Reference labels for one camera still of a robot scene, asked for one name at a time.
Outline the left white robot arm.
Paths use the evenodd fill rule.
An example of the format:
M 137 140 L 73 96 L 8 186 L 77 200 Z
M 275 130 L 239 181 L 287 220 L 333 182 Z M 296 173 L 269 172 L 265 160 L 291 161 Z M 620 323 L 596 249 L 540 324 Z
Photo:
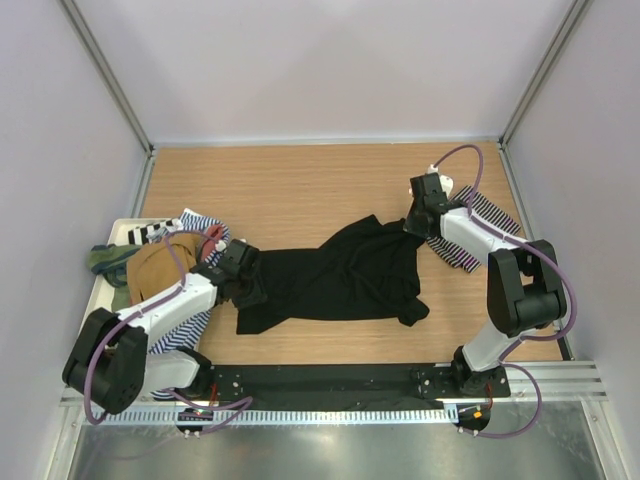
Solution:
M 171 287 L 132 307 L 89 313 L 62 371 L 79 392 L 92 425 L 125 411 L 154 392 L 180 400 L 204 398 L 214 383 L 210 360 L 188 346 L 154 354 L 152 347 L 194 315 L 231 301 L 237 307 L 267 298 L 259 275 L 260 251 L 233 240 L 214 265 L 181 270 Z

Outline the blue white striped tank top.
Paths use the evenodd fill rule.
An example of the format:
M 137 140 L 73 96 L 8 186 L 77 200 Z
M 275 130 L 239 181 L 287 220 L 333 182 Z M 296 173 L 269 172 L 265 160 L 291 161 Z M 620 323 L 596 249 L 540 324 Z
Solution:
M 231 241 L 231 232 L 229 227 L 219 219 L 201 215 L 188 208 L 185 208 L 178 218 L 183 223 L 184 230 L 200 231 L 202 233 L 205 233 L 205 231 L 214 224 L 221 224 L 226 230 L 227 246 Z M 203 237 L 197 235 L 199 246 L 202 239 Z M 212 262 L 205 263 L 210 264 L 211 266 L 216 265 L 222 258 L 223 253 L 218 254 Z M 202 311 L 196 313 L 181 325 L 177 326 L 176 328 L 165 334 L 163 337 L 161 337 L 155 344 L 152 345 L 149 353 L 151 355 L 159 355 L 175 350 L 178 347 L 186 347 L 194 350 L 202 334 L 204 333 L 205 328 L 208 325 L 210 315 L 210 311 Z

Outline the green striped garment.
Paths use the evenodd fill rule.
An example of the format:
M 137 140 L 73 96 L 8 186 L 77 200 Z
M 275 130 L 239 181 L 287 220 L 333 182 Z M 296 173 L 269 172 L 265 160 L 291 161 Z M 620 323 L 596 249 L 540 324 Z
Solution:
M 87 256 L 87 267 L 112 287 L 124 287 L 127 285 L 127 262 L 140 249 L 138 245 L 96 245 Z

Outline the red garment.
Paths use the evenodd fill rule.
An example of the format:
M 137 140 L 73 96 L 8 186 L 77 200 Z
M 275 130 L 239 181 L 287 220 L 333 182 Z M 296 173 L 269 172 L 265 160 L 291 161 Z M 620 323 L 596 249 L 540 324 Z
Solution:
M 212 262 L 227 247 L 226 230 L 221 224 L 210 226 L 198 247 L 198 259 L 201 262 Z

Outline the black white striped tank top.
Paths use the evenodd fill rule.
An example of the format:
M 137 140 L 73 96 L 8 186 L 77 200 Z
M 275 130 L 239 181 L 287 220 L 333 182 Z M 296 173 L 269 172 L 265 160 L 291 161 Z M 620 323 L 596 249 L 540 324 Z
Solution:
M 452 201 L 460 201 L 462 210 L 452 211 L 453 217 L 445 218 L 445 237 L 429 238 L 427 245 L 449 266 L 462 268 L 467 273 L 473 273 L 480 266 L 487 263 L 488 254 L 492 248 L 507 248 L 510 246 L 493 236 L 486 228 L 469 221 L 467 211 L 468 200 L 472 187 L 467 185 L 451 197 Z M 493 232 L 518 236 L 520 225 L 500 207 L 488 200 L 482 193 L 476 192 L 472 201 L 473 218 Z

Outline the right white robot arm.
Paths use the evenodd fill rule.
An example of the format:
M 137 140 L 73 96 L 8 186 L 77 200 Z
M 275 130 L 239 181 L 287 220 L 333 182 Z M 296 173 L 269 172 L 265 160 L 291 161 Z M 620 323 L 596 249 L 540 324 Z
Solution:
M 519 344 L 567 313 L 555 250 L 545 240 L 513 237 L 449 199 L 437 173 L 411 178 L 410 189 L 404 230 L 449 241 L 487 267 L 487 323 L 456 350 L 450 372 L 459 394 L 483 395 Z

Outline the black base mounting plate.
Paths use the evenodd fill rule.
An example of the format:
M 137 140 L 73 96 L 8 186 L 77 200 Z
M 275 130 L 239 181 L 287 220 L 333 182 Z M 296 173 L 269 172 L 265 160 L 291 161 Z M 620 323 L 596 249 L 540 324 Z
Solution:
M 253 410 L 423 410 L 446 400 L 483 402 L 511 395 L 502 367 L 465 378 L 447 363 L 221 365 L 213 378 L 218 401 L 250 396 Z

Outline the white plastic tray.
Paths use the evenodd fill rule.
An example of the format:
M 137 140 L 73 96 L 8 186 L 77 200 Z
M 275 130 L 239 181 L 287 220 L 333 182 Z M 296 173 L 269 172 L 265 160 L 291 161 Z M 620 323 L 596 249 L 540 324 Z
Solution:
M 128 241 L 128 232 L 136 227 L 143 227 L 148 224 L 155 224 L 162 221 L 162 218 L 121 218 L 117 219 L 109 232 L 106 240 L 101 244 L 123 245 Z M 83 318 L 79 327 L 82 330 L 85 320 L 91 312 L 98 308 L 111 310 L 111 302 L 114 297 L 114 288 L 107 282 L 102 275 L 94 276 L 94 284 L 91 289 L 88 303 L 83 314 Z

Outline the brown tank top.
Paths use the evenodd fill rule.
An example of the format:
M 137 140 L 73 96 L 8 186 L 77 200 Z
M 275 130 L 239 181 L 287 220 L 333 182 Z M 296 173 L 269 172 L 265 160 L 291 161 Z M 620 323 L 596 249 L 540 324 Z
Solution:
M 130 303 L 136 305 L 172 287 L 197 263 L 198 240 L 194 234 L 178 234 L 166 243 L 144 245 L 127 262 Z

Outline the black white wide-striped garment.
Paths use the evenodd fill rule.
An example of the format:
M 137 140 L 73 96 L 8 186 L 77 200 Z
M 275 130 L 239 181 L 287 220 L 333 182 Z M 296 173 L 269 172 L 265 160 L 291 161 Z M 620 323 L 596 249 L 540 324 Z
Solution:
M 130 245 L 138 246 L 156 243 L 166 235 L 180 231 L 182 228 L 183 223 L 179 218 L 165 219 L 129 230 L 127 241 Z

